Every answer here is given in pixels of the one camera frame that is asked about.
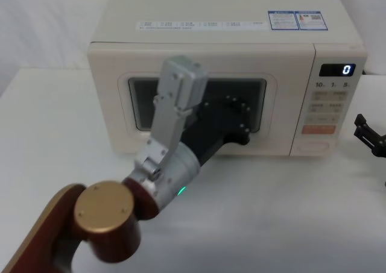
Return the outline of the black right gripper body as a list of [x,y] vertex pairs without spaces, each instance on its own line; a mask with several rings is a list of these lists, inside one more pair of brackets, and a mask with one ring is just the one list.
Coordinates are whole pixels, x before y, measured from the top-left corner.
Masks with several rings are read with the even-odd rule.
[[372,154],[376,157],[386,158],[385,152],[385,135],[376,135],[374,137]]

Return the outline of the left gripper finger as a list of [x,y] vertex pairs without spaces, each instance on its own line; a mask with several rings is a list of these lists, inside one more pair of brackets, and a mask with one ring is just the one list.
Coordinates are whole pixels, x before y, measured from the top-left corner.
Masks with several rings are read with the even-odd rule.
[[242,122],[238,128],[238,135],[241,139],[250,138],[250,125],[248,123]]
[[225,99],[226,106],[230,108],[231,111],[240,113],[244,116],[250,116],[251,108],[245,99],[234,95],[226,95]]

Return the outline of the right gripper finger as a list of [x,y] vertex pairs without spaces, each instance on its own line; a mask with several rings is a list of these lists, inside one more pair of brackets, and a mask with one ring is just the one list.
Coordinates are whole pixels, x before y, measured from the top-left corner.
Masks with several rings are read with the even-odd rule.
[[379,134],[370,128],[362,114],[357,114],[354,124],[356,126],[354,136],[356,136],[362,143],[372,149],[374,137]]

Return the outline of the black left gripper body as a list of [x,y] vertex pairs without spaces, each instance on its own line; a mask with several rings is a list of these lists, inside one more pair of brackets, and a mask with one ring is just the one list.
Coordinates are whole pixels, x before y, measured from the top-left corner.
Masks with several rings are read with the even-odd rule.
[[225,98],[205,101],[195,112],[195,121],[185,128],[181,142],[196,156],[203,166],[224,145],[235,143],[245,146],[250,139],[238,135],[240,123],[245,122],[252,130],[251,117],[231,111]]

